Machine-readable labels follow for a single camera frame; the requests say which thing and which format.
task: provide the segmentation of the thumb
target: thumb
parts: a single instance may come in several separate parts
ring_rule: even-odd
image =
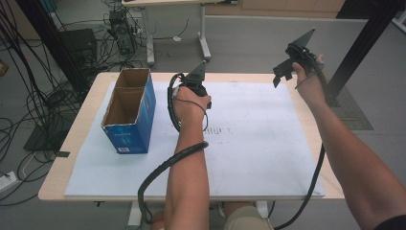
[[[307,78],[307,76],[305,75],[305,69],[298,62],[293,62],[292,67],[298,75],[298,83],[304,81]]]

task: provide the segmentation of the hand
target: hand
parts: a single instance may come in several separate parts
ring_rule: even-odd
[[[199,97],[188,87],[180,87],[176,98],[173,100],[176,119],[181,123],[188,118],[194,118],[202,121],[207,109],[207,104],[211,100],[212,97],[209,95]]]
[[[305,69],[297,62],[293,62],[293,69],[298,75],[298,92],[307,105],[312,108],[317,105],[327,105],[323,86],[319,78],[314,75],[308,77],[305,74]]]

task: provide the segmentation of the cardboard box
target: cardboard box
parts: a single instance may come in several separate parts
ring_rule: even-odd
[[[117,153],[148,152],[155,105],[149,69],[123,70],[101,122]]]

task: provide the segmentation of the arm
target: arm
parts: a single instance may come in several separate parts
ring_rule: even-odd
[[[405,215],[403,185],[328,107],[319,79],[307,79],[298,63],[293,68],[298,83],[302,82],[298,91],[316,120],[328,161],[360,227],[373,229],[386,219]]]
[[[203,109],[210,100],[187,87],[178,91],[174,109],[181,128],[175,153],[203,142]],[[170,168],[165,225],[166,229],[209,229],[209,179],[203,150]]]

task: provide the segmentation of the black cable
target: black cable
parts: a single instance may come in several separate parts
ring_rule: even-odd
[[[4,160],[4,158],[6,157],[7,153],[9,152],[9,148],[10,148],[11,142],[12,142],[12,140],[13,140],[13,138],[14,138],[14,135],[15,135],[15,133],[17,132],[18,127],[21,125],[21,123],[22,123],[23,121],[26,121],[26,117],[27,117],[27,116],[28,116],[28,113],[27,113],[26,115],[24,115],[24,117],[23,117],[18,123],[11,125],[11,127],[10,127],[10,129],[11,129],[10,132],[12,131],[12,128],[13,128],[13,127],[14,127],[14,131],[12,132],[12,135],[10,136],[10,140],[7,141],[6,144],[0,149],[0,152],[2,152],[2,151],[4,150],[3,155],[0,157],[0,163]]]
[[[19,184],[14,190],[12,190],[9,194],[7,194],[7,195],[1,197],[1,198],[0,198],[0,201],[3,201],[3,200],[5,200],[6,198],[10,197],[15,191],[17,191],[18,188],[21,187],[21,185],[24,184],[24,182],[26,182],[26,179],[28,179],[33,173],[35,173],[37,170],[39,170],[40,168],[42,168],[44,165],[46,165],[46,163],[40,165],[40,166],[37,167],[35,170],[33,170],[30,174],[28,174],[27,177],[25,177],[25,178],[20,182],[20,184]],[[23,199],[23,200],[21,200],[21,201],[18,201],[18,202],[9,203],[9,204],[0,204],[0,206],[12,206],[12,205],[20,204],[20,203],[23,203],[23,202],[25,202],[25,201],[28,201],[28,200],[30,200],[30,199],[36,197],[36,196],[38,196],[38,194],[35,194],[35,195],[33,195],[33,196],[30,196],[30,197],[28,197],[28,198],[26,198],[26,199]]]
[[[185,26],[185,28],[184,28],[183,31],[182,31],[181,33],[179,33],[177,36],[182,35],[182,33],[185,32],[186,29],[188,28],[188,25],[189,25],[189,18],[188,18],[188,20],[186,20],[186,26]],[[173,37],[157,37],[157,38],[153,38],[153,39],[154,39],[154,40],[164,40],[164,39],[173,39]]]
[[[308,189],[307,195],[304,198],[304,202],[302,203],[302,206],[299,208],[299,211],[288,222],[286,222],[286,223],[284,223],[284,224],[282,224],[282,225],[280,225],[278,227],[275,227],[274,228],[275,230],[283,229],[283,228],[289,226],[290,224],[292,224],[299,217],[299,215],[302,213],[302,211],[304,210],[306,204],[311,199],[311,195],[313,194],[314,187],[316,187],[317,178],[319,176],[320,169],[322,168],[323,160],[325,159],[325,153],[326,153],[325,146],[322,144],[322,147],[320,149],[319,160],[317,162],[316,169],[315,169],[313,177],[311,179],[310,187]]]
[[[274,212],[275,203],[276,203],[276,201],[274,200],[274,201],[272,202],[271,210],[269,210],[268,218],[271,218],[271,215],[272,215],[272,213]]]
[[[18,165],[18,168],[17,168],[17,178],[18,178],[19,180],[24,180],[25,182],[33,182],[33,181],[36,181],[36,180],[38,180],[38,179],[40,179],[40,178],[42,178],[42,177],[44,177],[45,175],[48,174],[48,172],[46,172],[46,173],[42,174],[41,176],[39,176],[39,177],[37,177],[37,178],[34,178],[34,179],[28,179],[28,178],[27,178],[28,176],[26,176],[25,178],[23,178],[23,176],[20,175],[20,168],[22,167],[22,165],[23,165],[23,163],[25,162],[25,160],[26,160],[29,156],[31,156],[32,154],[35,154],[35,152],[31,152],[30,154],[26,155],[26,156],[23,158],[23,160],[20,162],[20,164]],[[42,162],[42,164],[46,164],[46,163],[50,163],[50,162],[51,162],[51,161]]]
[[[180,131],[180,124],[176,119],[175,111],[173,108],[173,85],[175,84],[176,80],[182,80],[185,78],[185,75],[182,73],[174,75],[169,82],[168,91],[167,91],[167,99],[168,99],[168,113],[170,120],[172,121],[173,126],[176,128],[177,131]]]
[[[179,151],[178,153],[175,153],[173,156],[171,156],[168,160],[166,160],[164,163],[162,163],[158,168],[156,168],[141,184],[140,188],[138,189],[138,205],[140,207],[140,211],[142,214],[142,220],[145,223],[151,224],[152,223],[152,213],[149,211],[147,208],[146,203],[144,202],[144,192],[146,191],[147,187],[149,186],[152,181],[158,177],[162,172],[164,172],[167,168],[170,166],[176,164],[178,161],[182,160],[183,158],[199,151],[203,150],[209,145],[207,142],[202,142],[196,145],[193,145],[191,147],[188,147],[186,149],[183,149]]]
[[[81,21],[63,23],[63,26],[70,26],[73,24],[78,24],[78,23],[83,23],[83,22],[101,22],[101,21],[104,22],[104,20],[81,20]]]
[[[44,62],[42,62],[42,60],[41,60],[41,59],[39,58],[39,56],[35,53],[35,51],[33,50],[33,48],[27,43],[27,41],[20,35],[20,33],[19,33],[18,31],[16,31],[16,34],[20,36],[20,39],[23,41],[23,43],[26,44],[27,47],[30,49],[30,51],[34,54],[34,56],[36,57],[36,59],[39,61],[39,63],[40,63],[40,64],[42,65],[42,67],[44,68],[45,73],[47,74],[48,79],[50,80],[50,83],[52,84],[53,87],[55,87],[55,85],[53,84],[53,80],[51,79],[51,78],[53,78],[53,79],[55,80],[55,77],[54,77],[54,76],[52,75],[52,73],[51,73],[51,68],[50,68],[50,64],[49,64],[49,60],[48,60],[48,55],[47,55],[47,52],[46,52],[46,50],[45,50],[45,47],[44,47],[43,43],[42,43],[42,47],[43,47],[44,54],[45,54],[45,57],[46,57],[47,62],[48,62],[48,67],[47,67],[47,65],[45,65]],[[18,65],[15,63],[15,61],[14,61],[14,59],[13,59],[11,53],[10,53],[10,55],[11,55],[11,58],[12,58],[14,64],[17,66],[17,69],[18,69],[18,71],[19,71]],[[36,84],[34,78],[30,78],[30,80],[31,80],[31,82],[34,82],[34,84]]]
[[[31,48],[31,47],[28,45],[28,43],[27,43],[24,39],[23,39],[23,41],[24,41],[24,43],[27,44],[27,46],[28,46],[29,48]],[[17,53],[17,54],[20,56],[20,58],[21,58],[21,51],[15,49],[15,46],[14,46],[13,48],[14,48],[14,50],[16,51],[16,53]],[[35,53],[35,51],[34,51],[33,49],[31,49],[31,51],[33,52],[33,54],[35,55],[35,57],[38,59],[38,61],[42,64],[43,68],[46,70],[46,73],[47,73],[47,74],[49,73],[48,79],[49,79],[51,85],[53,86],[54,90],[59,91],[59,93],[60,93],[60,92],[64,93],[64,90],[58,89],[59,85],[55,85],[55,84],[54,84],[55,78],[54,78],[54,76],[51,74],[51,69],[50,69],[50,64],[49,64],[49,60],[48,60],[48,55],[47,55],[47,52],[45,51],[45,48],[44,48],[44,47],[43,47],[43,49],[44,49],[44,52],[45,52],[45,55],[46,55],[46,59],[47,59],[47,63],[48,63],[47,65],[42,62],[42,60],[36,55],[36,53]],[[34,80],[33,78],[30,78],[30,82],[31,82],[31,84],[32,84],[33,86],[35,86],[35,80]],[[45,95],[43,96],[43,94],[42,94],[40,91],[38,91],[36,88],[35,88],[35,91],[36,91],[36,96],[38,96],[38,97],[41,99],[41,102],[40,102],[40,105],[39,105],[39,106],[36,106],[36,105],[35,105],[35,99],[34,99],[34,97],[32,97],[32,102],[34,103],[34,107],[35,107],[35,108],[37,108],[37,107],[42,107],[43,104],[47,104],[47,102],[49,101],[49,99],[44,100],[44,98],[45,98],[46,96],[45,96]],[[50,109],[52,113],[58,113],[58,111],[56,110],[55,107],[50,106],[49,104],[47,104],[47,105],[48,105],[48,106],[47,106],[48,109]],[[67,103],[66,105],[70,108],[71,111],[73,111],[74,113],[77,113],[77,111],[78,111],[77,108],[70,106],[68,103]]]
[[[11,10],[11,7],[10,7],[10,4],[9,4],[9,1],[8,1],[8,0],[6,1],[6,5],[7,5],[8,9],[9,9],[9,12],[11,13],[11,18],[12,18],[12,22],[13,22],[13,24],[14,24],[14,27],[16,28],[16,27],[17,27],[17,23],[16,23],[16,21],[15,21],[14,13],[13,13],[12,10]],[[6,12],[6,9],[5,9],[5,7],[3,6],[3,3],[1,3],[1,2],[0,2],[0,7],[1,7],[1,9],[3,10],[3,12]],[[11,35],[12,37],[17,38],[17,35],[12,32],[12,29],[11,29],[10,27],[7,27],[7,29],[8,29],[8,31],[9,31],[9,33],[10,33],[10,35]]]
[[[2,171],[0,171],[0,173],[1,173],[2,175],[4,175],[6,178],[10,178],[10,176],[9,176],[7,173],[4,173],[4,172],[2,172]]]
[[[8,118],[0,118],[0,120],[7,121],[10,124],[10,126],[0,129],[0,132],[5,134],[4,137],[0,139],[0,143],[5,142],[4,145],[0,148],[0,153],[1,153],[5,148],[7,148],[10,145],[10,142],[12,140],[11,132],[12,132],[12,128],[13,128],[13,123]],[[1,156],[0,162],[2,162],[6,153],[7,153],[7,151],[5,151],[5,153]]]
[[[1,24],[0,24],[0,31],[3,33],[3,35],[6,37],[6,39],[7,39],[8,41],[11,41],[10,35],[7,34],[6,30],[4,29],[4,27],[3,27]],[[17,53],[17,55],[20,57],[20,59],[21,59],[21,61],[23,62],[24,66],[26,67],[27,74],[28,74],[28,76],[29,76],[29,78],[30,78],[30,80],[31,80],[31,82],[32,82],[32,86],[34,87],[35,91],[39,94],[40,90],[39,90],[38,86],[36,85],[36,82],[35,82],[35,80],[34,80],[34,73],[32,72],[32,70],[31,70],[31,68],[30,68],[30,65],[29,65],[27,59],[25,58],[25,56],[24,56],[24,54],[21,52],[21,50],[18,49],[18,46],[17,46],[15,43],[11,42],[11,46],[12,46],[12,48],[14,49],[14,51]],[[46,104],[45,99],[42,98],[40,94],[39,94],[39,97],[41,98],[42,102]]]

